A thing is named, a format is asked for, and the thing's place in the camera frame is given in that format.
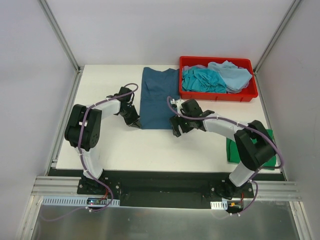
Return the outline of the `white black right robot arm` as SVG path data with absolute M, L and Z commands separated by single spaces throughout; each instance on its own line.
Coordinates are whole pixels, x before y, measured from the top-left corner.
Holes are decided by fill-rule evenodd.
M 167 105 L 174 113 L 169 119 L 177 138 L 192 130 L 215 133 L 235 142 L 240 162 L 227 179 L 215 187 L 221 198 L 232 199 L 242 193 L 245 184 L 277 154 L 277 147 L 264 125 L 254 120 L 241 123 L 215 111 L 203 111 L 195 99 L 175 100 L 167 97 Z

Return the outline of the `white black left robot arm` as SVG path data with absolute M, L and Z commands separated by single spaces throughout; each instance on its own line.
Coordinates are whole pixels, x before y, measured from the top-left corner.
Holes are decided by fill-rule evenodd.
M 90 179 L 88 188 L 99 195 L 105 191 L 106 183 L 100 179 L 104 171 L 97 145 L 100 139 L 102 120 L 111 116 L 121 116 L 128 127 L 142 127 L 140 116 L 134 106 L 136 83 L 128 83 L 114 95 L 91 105 L 75 104 L 72 107 L 65 131 L 64 139 L 79 155 L 83 175 Z

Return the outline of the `dark blue t shirt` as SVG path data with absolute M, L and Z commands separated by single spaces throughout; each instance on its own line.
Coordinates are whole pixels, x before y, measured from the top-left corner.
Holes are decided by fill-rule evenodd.
M 167 97 L 177 100 L 179 70 L 165 71 L 144 67 L 141 80 L 139 115 L 143 130 L 170 130 L 169 119 L 174 115 L 167 105 Z

